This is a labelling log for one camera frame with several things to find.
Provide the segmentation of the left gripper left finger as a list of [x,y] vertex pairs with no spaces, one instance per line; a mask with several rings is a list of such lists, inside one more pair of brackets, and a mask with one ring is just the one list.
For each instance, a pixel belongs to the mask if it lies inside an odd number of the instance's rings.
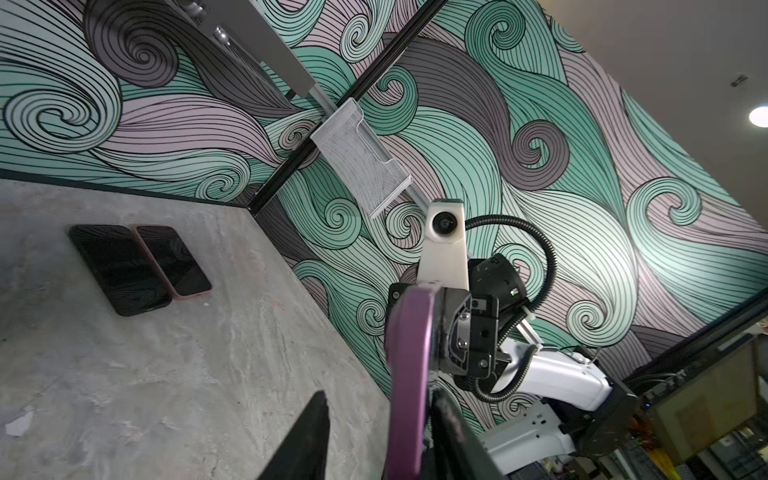
[[313,394],[258,480],[326,478],[330,415],[326,394]]

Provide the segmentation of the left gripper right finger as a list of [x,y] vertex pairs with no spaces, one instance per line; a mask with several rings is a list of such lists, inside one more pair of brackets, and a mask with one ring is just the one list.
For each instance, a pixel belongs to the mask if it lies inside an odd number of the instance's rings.
[[428,479],[505,478],[466,423],[460,409],[442,389],[433,392],[429,422],[433,443],[427,449]]

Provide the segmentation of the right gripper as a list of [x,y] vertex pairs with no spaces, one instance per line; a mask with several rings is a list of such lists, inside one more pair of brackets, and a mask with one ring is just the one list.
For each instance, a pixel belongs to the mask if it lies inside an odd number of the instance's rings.
[[468,262],[469,289],[438,293],[433,314],[433,367],[455,377],[496,380],[510,356],[497,345],[511,315],[527,302],[522,279],[502,254]]

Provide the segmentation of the purple-edged black smartphone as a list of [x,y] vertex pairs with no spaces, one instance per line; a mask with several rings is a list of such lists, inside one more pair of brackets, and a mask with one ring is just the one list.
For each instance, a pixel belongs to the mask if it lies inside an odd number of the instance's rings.
[[134,235],[174,299],[205,295],[212,283],[179,233],[162,225],[137,225]]

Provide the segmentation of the black phone case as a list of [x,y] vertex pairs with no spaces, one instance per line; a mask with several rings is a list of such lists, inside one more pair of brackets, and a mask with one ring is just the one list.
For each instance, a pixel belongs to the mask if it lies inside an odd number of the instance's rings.
[[171,303],[171,294],[127,227],[78,224],[69,228],[68,236],[120,316],[136,316]]

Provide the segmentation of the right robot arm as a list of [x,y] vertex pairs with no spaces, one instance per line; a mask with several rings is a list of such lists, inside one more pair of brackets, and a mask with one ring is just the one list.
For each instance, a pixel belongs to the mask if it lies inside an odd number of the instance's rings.
[[[553,456],[599,458],[617,449],[636,396],[578,351],[545,345],[527,322],[520,340],[501,330],[531,304],[503,256],[472,260],[469,285],[395,283],[386,312],[391,411],[388,479],[500,479]],[[540,403],[475,435],[438,376],[483,397],[505,388]]]

